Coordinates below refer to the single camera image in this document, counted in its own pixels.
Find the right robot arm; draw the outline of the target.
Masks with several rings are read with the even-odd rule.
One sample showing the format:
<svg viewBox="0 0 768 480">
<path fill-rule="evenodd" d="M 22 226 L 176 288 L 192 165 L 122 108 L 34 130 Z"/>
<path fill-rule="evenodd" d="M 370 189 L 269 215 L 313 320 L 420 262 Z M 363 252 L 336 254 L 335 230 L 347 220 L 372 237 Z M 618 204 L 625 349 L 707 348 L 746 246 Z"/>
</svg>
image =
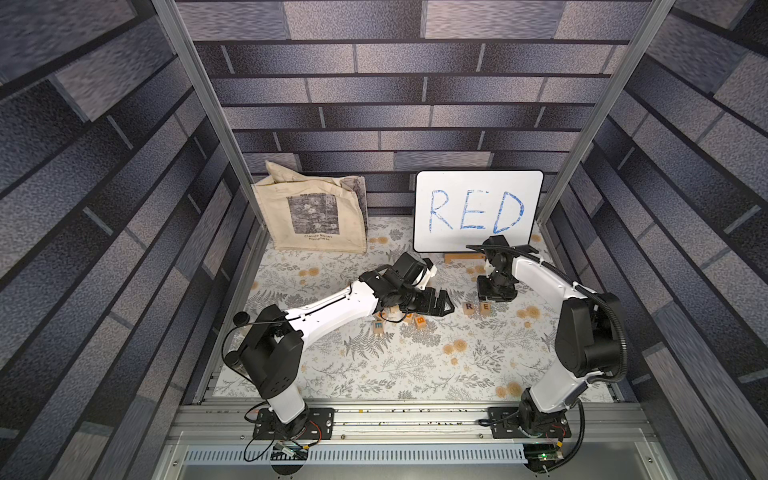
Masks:
<svg viewBox="0 0 768 480">
<path fill-rule="evenodd" d="M 618 383 L 628 372 L 625 312 L 617 296 L 598 293 L 537 255 L 529 245 L 510 246 L 491 236 L 470 250 L 484 254 L 493 271 L 478 278 L 483 301 L 511 301 L 523 283 L 559 309 L 556 360 L 523 391 L 509 423 L 536 438 L 556 429 L 566 412 L 595 383 Z"/>
</svg>

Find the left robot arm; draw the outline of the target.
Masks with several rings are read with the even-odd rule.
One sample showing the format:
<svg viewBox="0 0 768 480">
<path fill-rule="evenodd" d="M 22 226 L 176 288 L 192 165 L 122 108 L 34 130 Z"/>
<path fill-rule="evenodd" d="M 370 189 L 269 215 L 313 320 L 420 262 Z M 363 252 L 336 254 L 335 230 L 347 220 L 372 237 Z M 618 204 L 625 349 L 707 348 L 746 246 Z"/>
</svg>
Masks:
<svg viewBox="0 0 768 480">
<path fill-rule="evenodd" d="M 366 271 L 346 288 L 314 303 L 287 310 L 269 305 L 255 320 L 240 312 L 233 322 L 248 332 L 238 347 L 223 355 L 223 362 L 256 388 L 281 424 L 302 426 L 308 408 L 296 380 L 304 351 L 340 327 L 385 310 L 396 310 L 394 323 L 409 315 L 453 313 L 448 292 L 428 285 L 436 272 L 431 260 L 404 253 L 394 264 Z"/>
</svg>

